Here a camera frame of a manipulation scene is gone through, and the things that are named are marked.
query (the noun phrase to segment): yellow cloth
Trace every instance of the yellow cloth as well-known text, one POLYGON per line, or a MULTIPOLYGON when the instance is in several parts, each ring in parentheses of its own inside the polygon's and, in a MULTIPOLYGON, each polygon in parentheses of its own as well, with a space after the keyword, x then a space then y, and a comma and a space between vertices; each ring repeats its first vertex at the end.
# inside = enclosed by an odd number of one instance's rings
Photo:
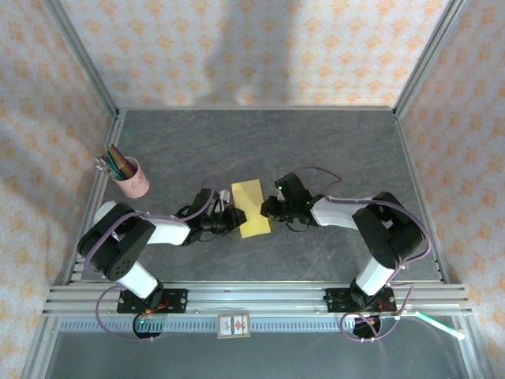
POLYGON ((242 238, 270 233, 268 219, 260 214, 263 204, 263 193, 259 179, 248 182, 234 183, 231 185, 234 195, 235 207, 245 213, 247 221, 240 226, 242 238))

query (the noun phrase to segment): wall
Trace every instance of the wall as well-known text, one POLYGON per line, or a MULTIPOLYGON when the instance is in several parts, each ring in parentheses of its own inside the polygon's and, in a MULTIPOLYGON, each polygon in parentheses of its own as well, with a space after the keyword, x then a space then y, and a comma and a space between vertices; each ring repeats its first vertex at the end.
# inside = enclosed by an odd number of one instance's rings
POLYGON ((63 0, 119 107, 394 105, 448 0, 63 0))
POLYGON ((41 1, 2 1, 0 48, 0 377, 18 378, 110 117, 41 1))
POLYGON ((443 255, 505 377, 505 3, 471 1, 402 126, 443 255))

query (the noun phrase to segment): gray table surface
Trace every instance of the gray table surface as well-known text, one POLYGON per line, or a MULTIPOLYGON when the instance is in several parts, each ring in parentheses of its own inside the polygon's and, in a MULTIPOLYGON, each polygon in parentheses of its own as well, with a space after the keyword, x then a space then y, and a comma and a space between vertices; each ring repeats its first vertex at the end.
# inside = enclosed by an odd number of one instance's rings
MULTIPOLYGON (((390 111, 128 111, 118 147, 139 160, 151 188, 132 201, 109 181, 104 201, 124 201, 151 214, 190 205, 206 178, 217 190, 258 178, 267 198, 275 194, 274 180, 315 165, 343 177, 334 196, 370 197, 386 190, 421 216, 390 111)), ((331 181, 317 171, 300 177, 312 195, 331 181)), ((268 235, 241 239, 234 231, 191 246, 147 246, 139 262, 162 281, 350 282, 369 257, 357 231, 311 227, 294 233, 271 222, 268 235)), ((439 280, 440 274, 427 257, 397 278, 439 280)))
MULTIPOLYGON (((451 325, 450 317, 437 317, 451 325)), ((391 321, 383 321, 384 330, 391 321)), ((48 379, 323 379, 468 377, 458 340, 423 321, 403 319, 387 338, 355 343, 341 333, 162 335, 125 343, 103 332, 60 332, 48 379)))

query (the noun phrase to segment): wallpaper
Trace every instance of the wallpaper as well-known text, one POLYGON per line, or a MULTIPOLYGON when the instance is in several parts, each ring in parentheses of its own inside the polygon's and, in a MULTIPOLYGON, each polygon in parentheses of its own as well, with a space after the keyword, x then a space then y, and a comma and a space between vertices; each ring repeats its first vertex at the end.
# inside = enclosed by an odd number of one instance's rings
POLYGON ((0 377, 18 378, 110 117, 39 0, 0 6, 0 377))
POLYGON ((448 0, 63 0, 118 107, 394 105, 448 0))
POLYGON ((472 1, 402 120, 454 280, 505 377, 505 2, 472 1))

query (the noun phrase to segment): patterned wallpaper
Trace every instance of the patterned wallpaper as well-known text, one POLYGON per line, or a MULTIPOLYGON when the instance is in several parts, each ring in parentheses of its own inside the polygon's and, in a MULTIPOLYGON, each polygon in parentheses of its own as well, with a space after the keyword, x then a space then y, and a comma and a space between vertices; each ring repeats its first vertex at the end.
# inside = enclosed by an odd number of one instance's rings
POLYGON ((18 378, 110 117, 40 0, 2 0, 0 50, 0 377, 18 378))
POLYGON ((451 266, 505 377, 505 2, 473 0, 402 120, 451 266))
POLYGON ((448 0, 63 0, 119 107, 394 105, 448 0))

